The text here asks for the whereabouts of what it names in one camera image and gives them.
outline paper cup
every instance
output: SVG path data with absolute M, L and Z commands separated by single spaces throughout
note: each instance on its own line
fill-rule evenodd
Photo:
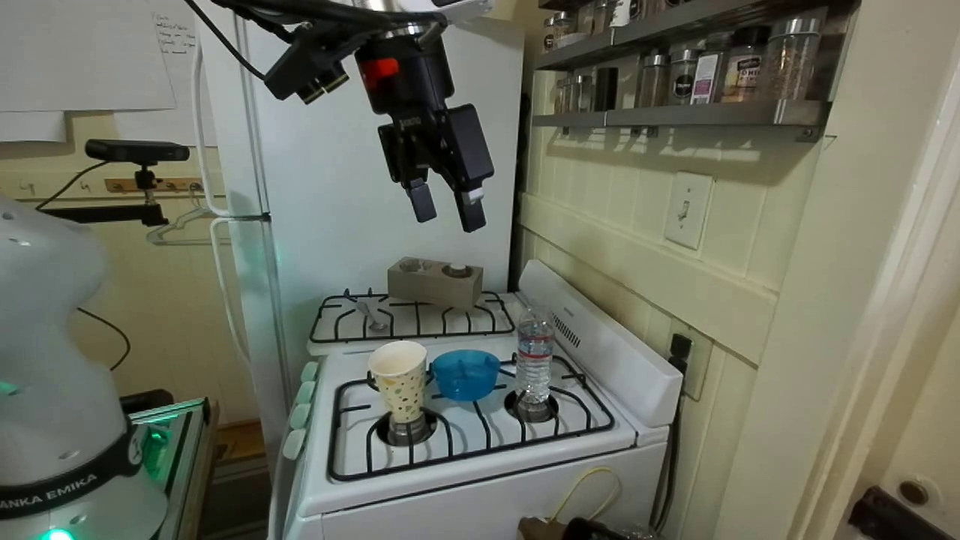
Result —
M 388 401 L 391 422 L 416 422 L 426 405 L 426 347 L 388 341 L 373 350 L 368 376 Z

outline kitchen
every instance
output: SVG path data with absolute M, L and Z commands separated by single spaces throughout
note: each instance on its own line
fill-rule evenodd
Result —
M 496 15 L 528 27 L 531 60 L 536 9 L 498 2 Z M 908 40 L 890 40 L 906 21 Z M 875 310 L 874 285 L 912 196 L 906 180 L 953 75 L 958 21 L 945 0 L 925 13 L 865 0 L 819 144 L 764 129 L 695 129 L 676 141 L 528 129 L 517 265 L 550 265 L 661 354 L 676 328 L 708 341 L 701 397 L 681 401 L 685 445 L 667 538 L 817 538 L 808 527 L 817 518 L 800 523 L 800 513 L 817 513 L 808 477 L 826 469 L 832 398 L 851 390 L 839 367 L 868 364 L 851 346 Z M 546 114 L 552 75 L 531 73 L 531 84 L 535 114 Z M 78 114 L 72 129 L 66 148 L 0 148 L 0 172 L 14 178 L 3 184 L 6 196 L 52 192 L 87 163 L 87 137 L 113 135 L 107 114 Z M 695 252 L 663 241 L 676 172 L 715 178 Z M 196 178 L 196 163 L 162 165 L 158 173 Z M 172 217 L 177 205 L 190 210 L 190 199 L 172 201 Z M 92 310 L 122 322 L 136 339 L 136 356 L 116 373 L 121 390 L 209 397 L 223 422 L 252 419 L 255 397 L 244 364 L 232 361 L 209 248 L 148 247 L 140 227 L 126 226 L 98 234 L 110 278 Z M 95 356 L 113 356 L 110 341 L 87 332 Z

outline light switch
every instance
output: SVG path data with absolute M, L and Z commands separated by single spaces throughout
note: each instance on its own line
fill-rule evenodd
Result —
M 671 201 L 668 201 L 668 217 L 667 217 L 667 236 L 686 247 L 700 248 L 701 236 L 701 217 L 708 210 L 710 199 L 710 178 L 701 173 L 677 173 Z

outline shelf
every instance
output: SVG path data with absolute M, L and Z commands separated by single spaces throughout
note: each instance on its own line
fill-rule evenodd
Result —
M 649 45 L 668 45 L 685 36 L 692 40 L 719 27 L 771 21 L 777 15 L 804 13 L 817 6 L 838 9 L 838 0 L 692 0 L 692 2 L 667 9 L 653 21 L 634 21 L 626 27 L 573 43 L 567 48 L 546 52 L 541 55 L 536 68 L 577 68 L 585 62 L 649 48 Z
M 832 110 L 829 102 L 719 102 L 719 106 L 536 114 L 535 125 L 561 125 L 561 129 L 771 125 L 771 129 L 821 133 L 829 110 Z

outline blue bowl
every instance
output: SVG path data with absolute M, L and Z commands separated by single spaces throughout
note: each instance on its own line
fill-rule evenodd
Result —
M 489 350 L 446 350 L 428 364 L 443 398 L 479 401 L 498 385 L 501 361 Z

